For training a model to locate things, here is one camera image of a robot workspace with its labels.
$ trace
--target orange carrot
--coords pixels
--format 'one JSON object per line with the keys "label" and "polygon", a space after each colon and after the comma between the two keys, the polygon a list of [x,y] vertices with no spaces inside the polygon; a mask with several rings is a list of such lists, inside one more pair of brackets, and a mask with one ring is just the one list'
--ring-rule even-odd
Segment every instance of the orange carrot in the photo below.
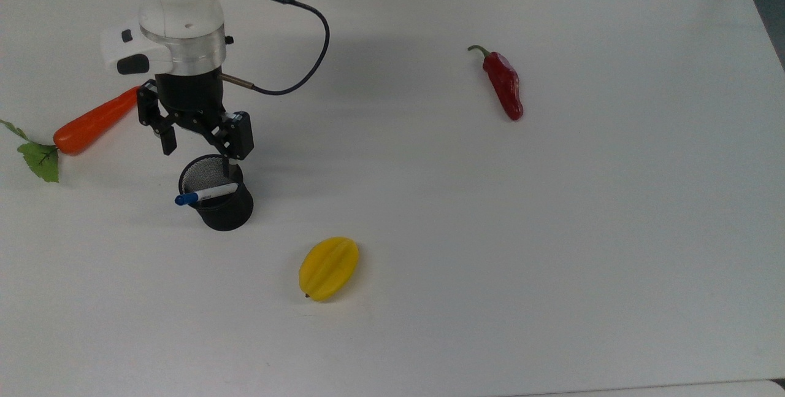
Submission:
{"label": "orange carrot", "polygon": [[137,89],[126,90],[117,98],[101,104],[62,126],[54,134],[54,145],[68,155],[78,155],[95,142],[137,104]]}

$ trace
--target black clamp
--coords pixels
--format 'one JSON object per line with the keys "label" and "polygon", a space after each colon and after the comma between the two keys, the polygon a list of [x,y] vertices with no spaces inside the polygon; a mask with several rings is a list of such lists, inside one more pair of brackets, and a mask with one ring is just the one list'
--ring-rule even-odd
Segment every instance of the black clamp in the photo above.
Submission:
{"label": "black clamp", "polygon": [[166,117],[163,117],[154,79],[150,79],[137,90],[137,110],[139,123],[153,129],[155,135],[161,139],[163,154],[166,156],[177,148],[174,124],[201,134],[221,156],[227,158],[242,160],[253,150],[250,115],[246,112],[222,112],[216,116],[218,118],[207,118],[203,111],[185,112],[171,109]]}

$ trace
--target pepper stem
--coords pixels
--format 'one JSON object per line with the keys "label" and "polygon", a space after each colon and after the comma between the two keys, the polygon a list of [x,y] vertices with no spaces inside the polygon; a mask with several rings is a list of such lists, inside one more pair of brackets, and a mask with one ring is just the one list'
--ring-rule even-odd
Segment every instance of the pepper stem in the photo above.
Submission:
{"label": "pepper stem", "polygon": [[477,44],[470,45],[467,50],[471,50],[472,48],[479,48],[479,50],[482,51],[483,55],[485,55],[485,56],[488,56],[488,55],[491,54],[491,52],[488,52],[484,47],[482,47],[482,45],[477,45]]}

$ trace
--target black cable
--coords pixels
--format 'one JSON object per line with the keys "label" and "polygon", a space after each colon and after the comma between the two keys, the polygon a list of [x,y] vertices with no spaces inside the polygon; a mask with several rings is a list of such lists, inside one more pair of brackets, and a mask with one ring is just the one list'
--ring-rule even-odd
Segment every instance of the black cable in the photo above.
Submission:
{"label": "black cable", "polygon": [[305,77],[300,80],[299,83],[294,84],[294,86],[289,87],[288,89],[284,90],[267,90],[262,89],[261,87],[256,87],[255,85],[252,86],[250,89],[255,90],[259,93],[264,93],[265,95],[286,95],[287,93],[294,92],[294,90],[299,89],[306,81],[311,79],[314,73],[316,73],[317,68],[319,68],[320,64],[322,64],[322,60],[327,53],[327,47],[330,45],[330,25],[327,24],[327,19],[322,15],[320,11],[317,11],[315,8],[308,6],[307,4],[292,0],[291,2],[287,2],[286,4],[291,4],[292,6],[299,7],[301,9],[305,9],[307,11],[311,11],[314,15],[319,17],[322,20],[322,24],[324,25],[324,45],[322,46],[322,52],[319,54],[319,58],[316,59],[316,63],[313,64],[311,70],[305,74]]}
{"label": "black cable", "polygon": [[311,70],[309,70],[308,73],[305,74],[305,77],[301,79],[297,84],[294,84],[294,86],[283,90],[262,89],[261,87],[256,87],[255,84],[250,84],[250,86],[247,87],[259,93],[264,93],[265,95],[278,96],[278,95],[286,95],[287,93],[291,93],[294,92],[294,90],[299,89],[303,84],[305,84],[306,81],[311,79],[311,76],[313,76],[317,68],[319,68],[320,64],[322,64],[322,60],[324,59],[324,56],[327,53],[327,47],[328,45],[330,45],[330,25],[327,23],[327,19],[324,17],[324,15],[322,15],[322,13],[319,10],[311,6],[308,6],[305,3],[298,2],[297,0],[273,0],[273,1],[279,2],[281,4],[288,4],[295,7],[299,7],[301,9],[305,9],[313,13],[317,17],[319,17],[319,19],[322,20],[322,24],[324,25],[324,45],[322,46],[322,52],[319,54],[319,58],[316,59],[316,63],[314,63],[313,67],[311,67]]}

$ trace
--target red chili pepper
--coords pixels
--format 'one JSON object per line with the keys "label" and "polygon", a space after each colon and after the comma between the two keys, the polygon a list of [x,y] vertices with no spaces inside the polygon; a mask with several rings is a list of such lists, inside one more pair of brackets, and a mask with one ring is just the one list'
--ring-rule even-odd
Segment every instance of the red chili pepper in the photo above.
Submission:
{"label": "red chili pepper", "polygon": [[65,124],[54,134],[54,145],[68,155],[78,155],[120,121],[137,104],[137,89],[107,101],[87,114]]}
{"label": "red chili pepper", "polygon": [[496,95],[499,96],[499,101],[508,117],[513,121],[518,121],[524,115],[524,104],[521,104],[518,94],[519,86],[521,86],[518,73],[515,72],[507,58],[504,58],[499,52],[488,52],[480,45],[472,45],[469,50],[472,48],[479,48],[485,55],[483,70],[488,73],[488,78],[491,79],[493,89],[496,90]]}

